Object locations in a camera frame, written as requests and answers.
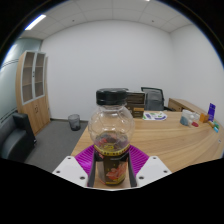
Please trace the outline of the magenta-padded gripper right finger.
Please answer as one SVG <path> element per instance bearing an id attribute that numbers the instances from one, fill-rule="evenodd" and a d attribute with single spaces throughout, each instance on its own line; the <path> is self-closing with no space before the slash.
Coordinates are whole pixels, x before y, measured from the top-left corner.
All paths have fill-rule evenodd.
<path id="1" fill-rule="evenodd" d="M 129 148 L 128 171 L 132 188 L 146 186 L 171 174 L 157 156 L 148 156 L 134 146 Z"/>

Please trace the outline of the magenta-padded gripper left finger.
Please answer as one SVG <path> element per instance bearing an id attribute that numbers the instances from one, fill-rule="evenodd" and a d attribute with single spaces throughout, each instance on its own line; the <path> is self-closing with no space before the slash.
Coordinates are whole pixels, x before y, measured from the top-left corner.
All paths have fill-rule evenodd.
<path id="1" fill-rule="evenodd" d="M 94 186 L 95 170 L 95 151 L 94 146 L 91 145 L 76 156 L 67 156 L 53 171 L 53 174 L 87 188 Z"/>

